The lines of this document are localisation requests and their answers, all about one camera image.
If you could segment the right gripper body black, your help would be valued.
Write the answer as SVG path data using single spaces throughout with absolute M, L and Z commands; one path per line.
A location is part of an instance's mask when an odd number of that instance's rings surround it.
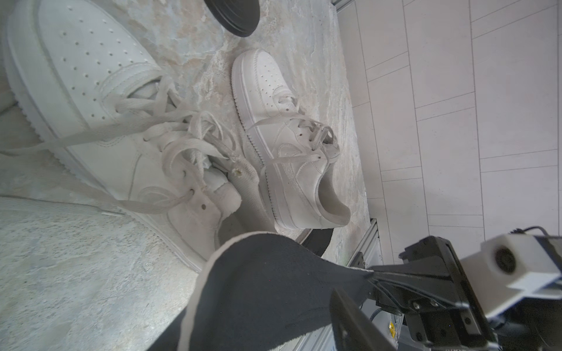
M 372 266 L 383 310 L 401 314 L 411 338 L 431 350 L 497 350 L 498 338 L 452 244 L 428 236 L 405 248 L 403 263 Z

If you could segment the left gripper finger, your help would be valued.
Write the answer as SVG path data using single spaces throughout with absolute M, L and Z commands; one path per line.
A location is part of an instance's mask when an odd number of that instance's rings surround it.
M 343 289 L 332 291 L 329 311 L 336 350 L 396 350 Z

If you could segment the white sneaker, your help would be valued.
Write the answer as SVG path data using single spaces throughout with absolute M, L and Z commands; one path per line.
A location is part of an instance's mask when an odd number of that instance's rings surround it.
M 257 200 L 256 170 L 234 131 L 194 111 L 174 78 L 90 1 L 18 1 L 4 30 L 7 78 L 39 135 L 5 159 L 51 152 L 52 181 L 123 209 L 194 271 L 220 230 Z
M 231 86 L 239 120 L 257 155 L 259 190 L 275 222 L 291 230 L 346 226 L 351 211 L 333 187 L 340 148 L 332 128 L 306 116 L 266 51 L 240 54 Z

